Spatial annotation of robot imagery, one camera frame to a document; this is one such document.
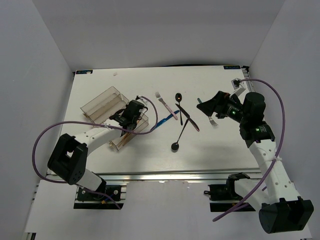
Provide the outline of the black round spoon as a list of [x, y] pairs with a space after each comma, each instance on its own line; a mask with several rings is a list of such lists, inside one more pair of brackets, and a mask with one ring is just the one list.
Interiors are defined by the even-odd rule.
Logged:
[[184, 132], [184, 130], [185, 130], [185, 128], [186, 128], [188, 123], [189, 123], [189, 119], [187, 119], [185, 124], [183, 125], [183, 128], [182, 128], [182, 130], [181, 130], [181, 132], [179, 134], [179, 137], [178, 137], [177, 141], [171, 144], [171, 150], [173, 152], [177, 152], [179, 150], [179, 147], [180, 147], [179, 141], [180, 141], [180, 138], [181, 138], [181, 136], [182, 136], [182, 134], [183, 134], [183, 132]]

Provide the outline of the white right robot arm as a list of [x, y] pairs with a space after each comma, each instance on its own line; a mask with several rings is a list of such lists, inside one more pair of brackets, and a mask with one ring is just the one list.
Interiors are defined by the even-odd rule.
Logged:
[[277, 156], [275, 136], [264, 121], [264, 96], [249, 92], [240, 102], [236, 94], [219, 91], [212, 99], [199, 103], [197, 108], [208, 117], [216, 114], [219, 119], [228, 117], [239, 123], [240, 135], [262, 173], [266, 190], [255, 187], [246, 174], [238, 173], [228, 177], [226, 195], [233, 200], [241, 197], [251, 205], [268, 234], [302, 231], [314, 206], [298, 193]]

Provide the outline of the green handled silver fork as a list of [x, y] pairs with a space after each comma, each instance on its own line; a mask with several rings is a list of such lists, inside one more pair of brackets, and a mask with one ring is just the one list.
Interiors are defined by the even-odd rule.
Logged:
[[[199, 104], [202, 103], [201, 99], [200, 98], [197, 98], [197, 101]], [[210, 124], [214, 127], [214, 128], [217, 128], [219, 125], [213, 120], [213, 118], [211, 116], [208, 117], [208, 120], [210, 122]]]

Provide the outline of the yellow chopstick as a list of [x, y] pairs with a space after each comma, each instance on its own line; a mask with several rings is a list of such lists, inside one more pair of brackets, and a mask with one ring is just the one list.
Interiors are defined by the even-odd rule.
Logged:
[[120, 142], [117, 144], [118, 149], [122, 148], [128, 141], [129, 141], [129, 137], [131, 136], [130, 133], [126, 133], [125, 135], [123, 135], [121, 137]]

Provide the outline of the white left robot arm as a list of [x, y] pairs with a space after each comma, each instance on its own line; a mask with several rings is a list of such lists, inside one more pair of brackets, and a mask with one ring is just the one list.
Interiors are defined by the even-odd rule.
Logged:
[[121, 138], [126, 130], [133, 131], [141, 118], [145, 105], [131, 100], [123, 109], [111, 115], [103, 127], [94, 127], [77, 135], [67, 133], [59, 137], [48, 161], [48, 168], [69, 185], [88, 189], [94, 199], [105, 196], [106, 181], [86, 169], [87, 157], [102, 145]]

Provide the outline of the pink handled fork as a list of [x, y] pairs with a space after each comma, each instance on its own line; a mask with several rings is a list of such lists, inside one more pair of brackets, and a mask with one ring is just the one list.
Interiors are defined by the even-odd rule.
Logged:
[[175, 120], [178, 120], [177, 115], [174, 113], [174, 111], [167, 105], [167, 103], [163, 100], [160, 93], [157, 91], [155, 92], [155, 97], [157, 100], [164, 105], [164, 107], [172, 114]]

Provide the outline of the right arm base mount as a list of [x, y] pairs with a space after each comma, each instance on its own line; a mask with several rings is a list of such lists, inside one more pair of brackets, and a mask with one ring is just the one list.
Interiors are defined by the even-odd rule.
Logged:
[[239, 180], [251, 180], [251, 178], [246, 173], [240, 172], [229, 175], [223, 184], [208, 185], [208, 190], [203, 194], [209, 198], [212, 213], [226, 212], [243, 198], [235, 191], [235, 182]]

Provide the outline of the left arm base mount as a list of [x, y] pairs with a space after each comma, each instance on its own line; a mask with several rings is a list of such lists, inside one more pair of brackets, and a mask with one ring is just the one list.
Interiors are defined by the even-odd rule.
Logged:
[[107, 185], [105, 195], [88, 192], [83, 188], [77, 189], [73, 208], [76, 210], [120, 210], [124, 206], [127, 187], [124, 185]]

